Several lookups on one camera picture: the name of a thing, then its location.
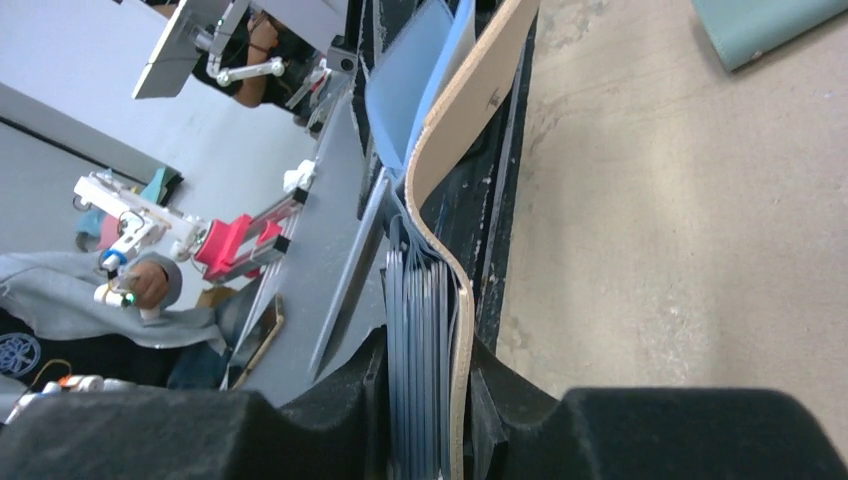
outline blue jeans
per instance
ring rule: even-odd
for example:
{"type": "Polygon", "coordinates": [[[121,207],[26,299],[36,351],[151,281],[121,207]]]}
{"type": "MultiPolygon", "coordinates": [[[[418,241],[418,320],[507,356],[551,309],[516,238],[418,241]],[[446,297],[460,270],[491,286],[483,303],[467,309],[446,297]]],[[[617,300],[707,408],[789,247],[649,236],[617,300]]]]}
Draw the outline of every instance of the blue jeans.
{"type": "Polygon", "coordinates": [[[215,307],[215,323],[227,342],[223,354],[216,352],[207,342],[185,347],[168,377],[167,387],[172,390],[217,390],[227,372],[227,363],[233,355],[241,331],[247,323],[250,306],[259,291],[261,278],[256,278],[232,297],[215,307]]]}

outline person's hand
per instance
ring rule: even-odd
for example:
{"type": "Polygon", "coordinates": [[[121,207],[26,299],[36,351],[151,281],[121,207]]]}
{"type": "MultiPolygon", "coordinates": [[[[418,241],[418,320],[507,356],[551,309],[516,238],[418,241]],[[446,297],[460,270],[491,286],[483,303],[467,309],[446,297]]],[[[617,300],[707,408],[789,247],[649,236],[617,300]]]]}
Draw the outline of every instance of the person's hand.
{"type": "Polygon", "coordinates": [[[156,308],[168,295],[168,276],[158,263],[139,263],[130,270],[130,274],[138,277],[130,289],[135,295],[134,305],[138,308],[156,308]]]}
{"type": "Polygon", "coordinates": [[[271,24],[268,14],[259,12],[247,23],[250,32],[250,45],[266,52],[277,46],[279,32],[271,24]]]}

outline t-shirt logo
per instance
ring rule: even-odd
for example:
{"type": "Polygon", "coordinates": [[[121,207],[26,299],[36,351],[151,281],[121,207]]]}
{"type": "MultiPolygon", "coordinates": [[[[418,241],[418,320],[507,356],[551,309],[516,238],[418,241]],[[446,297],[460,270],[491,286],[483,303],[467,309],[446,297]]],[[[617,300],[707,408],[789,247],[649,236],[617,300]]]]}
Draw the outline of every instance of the t-shirt logo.
{"type": "Polygon", "coordinates": [[[26,375],[41,359],[38,340],[25,333],[0,335],[0,374],[18,378],[26,375]]]}

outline black shirt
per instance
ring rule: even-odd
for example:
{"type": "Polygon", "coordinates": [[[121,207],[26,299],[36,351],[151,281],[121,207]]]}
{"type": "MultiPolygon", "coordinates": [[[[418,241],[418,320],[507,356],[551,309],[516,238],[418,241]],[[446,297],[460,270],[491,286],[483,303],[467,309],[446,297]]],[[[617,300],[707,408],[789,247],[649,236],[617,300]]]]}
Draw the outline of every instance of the black shirt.
{"type": "Polygon", "coordinates": [[[31,385],[34,391],[70,373],[164,387],[179,352],[180,349],[140,347],[117,334],[45,340],[36,337],[23,321],[0,309],[0,374],[31,385]]]}
{"type": "MultiPolygon", "coordinates": [[[[220,68],[238,68],[247,65],[247,55],[250,47],[250,32],[247,28],[249,17],[242,18],[236,27],[230,40],[227,42],[221,54],[220,68]]],[[[295,115],[308,114],[309,96],[301,101],[293,110],[286,108],[286,102],[303,84],[303,80],[312,70],[312,61],[316,51],[302,38],[291,31],[281,32],[278,37],[278,45],[270,52],[270,57],[281,57],[286,65],[286,70],[280,77],[267,75],[265,93],[262,103],[273,103],[278,107],[291,111],[295,115]]],[[[241,88],[241,80],[231,83],[226,87],[218,85],[216,79],[206,73],[206,65],[209,62],[209,54],[201,55],[197,65],[194,66],[192,74],[199,81],[213,87],[232,97],[241,88]]]]}

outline gray jacket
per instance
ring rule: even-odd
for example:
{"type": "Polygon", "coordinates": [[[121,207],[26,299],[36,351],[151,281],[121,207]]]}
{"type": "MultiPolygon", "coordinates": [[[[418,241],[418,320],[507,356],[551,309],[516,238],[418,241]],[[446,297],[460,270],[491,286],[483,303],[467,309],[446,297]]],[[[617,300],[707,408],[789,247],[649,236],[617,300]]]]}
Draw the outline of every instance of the gray jacket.
{"type": "MultiPolygon", "coordinates": [[[[106,282],[98,272],[99,252],[0,255],[0,307],[21,319],[35,335],[47,340],[77,340],[110,333],[121,334],[149,348],[184,347],[210,342],[223,352],[226,343],[211,308],[181,312],[165,310],[180,296],[182,275],[171,260],[146,254],[168,274],[169,291],[162,313],[144,322],[136,308],[119,309],[94,301],[94,290],[106,282]]],[[[17,380],[0,376],[0,397],[19,395],[17,380]]],[[[0,398],[0,413],[7,402],[0,398]]]]}

